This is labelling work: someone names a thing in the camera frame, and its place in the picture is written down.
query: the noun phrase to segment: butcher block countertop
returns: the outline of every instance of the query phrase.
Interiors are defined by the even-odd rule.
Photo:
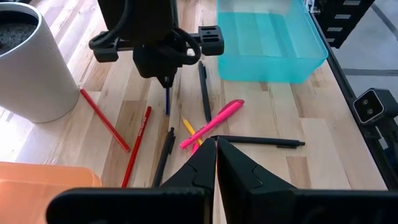
[[[215,0],[177,0],[180,27],[196,32],[215,24]],[[181,115],[197,130],[206,124],[198,67],[184,66],[171,90],[171,115],[164,113],[165,91],[156,79],[143,79],[132,52],[114,63],[98,63],[88,41],[104,20],[96,0],[33,0],[45,17],[77,84],[133,147],[147,106],[152,113],[137,155],[130,187],[150,187],[165,136],[175,128],[176,142],[164,180],[190,158],[179,144],[189,137]],[[244,107],[208,136],[230,134],[305,141],[296,150],[235,144],[250,158],[303,189],[386,189],[327,62],[301,85],[220,80],[216,57],[202,57],[213,117],[231,100]],[[64,117],[33,124],[0,108],[0,161],[90,168],[105,187],[119,187],[130,155],[105,128],[84,97]],[[214,219],[225,223],[216,187]]]

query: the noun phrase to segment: teal plastic bin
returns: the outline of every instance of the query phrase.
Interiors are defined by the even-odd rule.
[[[217,0],[224,80],[302,83],[328,56],[303,0]]]

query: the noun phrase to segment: white cup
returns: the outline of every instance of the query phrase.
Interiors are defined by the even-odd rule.
[[[0,106],[34,123],[62,117],[80,92],[47,23],[28,4],[0,3],[4,11],[29,14],[38,25],[23,43],[0,55]]]

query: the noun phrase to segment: red pen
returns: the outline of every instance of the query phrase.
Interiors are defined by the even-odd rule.
[[[141,127],[139,128],[137,139],[136,139],[136,142],[134,143],[134,148],[132,149],[132,152],[131,152],[130,161],[129,161],[129,164],[127,165],[126,173],[124,175],[124,179],[123,179],[122,186],[121,186],[122,188],[127,187],[127,184],[129,183],[132,168],[134,167],[134,163],[136,162],[138,149],[141,144],[141,139],[142,139],[142,136],[144,135],[145,127],[147,126],[151,110],[152,110],[152,108],[150,106],[148,106],[147,110],[145,112],[145,116],[142,119]]]
[[[123,149],[126,152],[130,151],[129,145],[124,141],[122,136],[118,133],[118,131],[113,127],[113,125],[109,122],[109,120],[106,118],[106,116],[102,113],[102,111],[98,108],[98,106],[95,104],[93,99],[89,96],[89,94],[86,92],[86,90],[81,89],[80,93],[86,98],[88,104],[94,109],[95,113],[99,116],[99,118],[102,120],[102,122],[105,124],[106,128],[111,132],[113,137],[118,141],[118,143],[123,147]]]

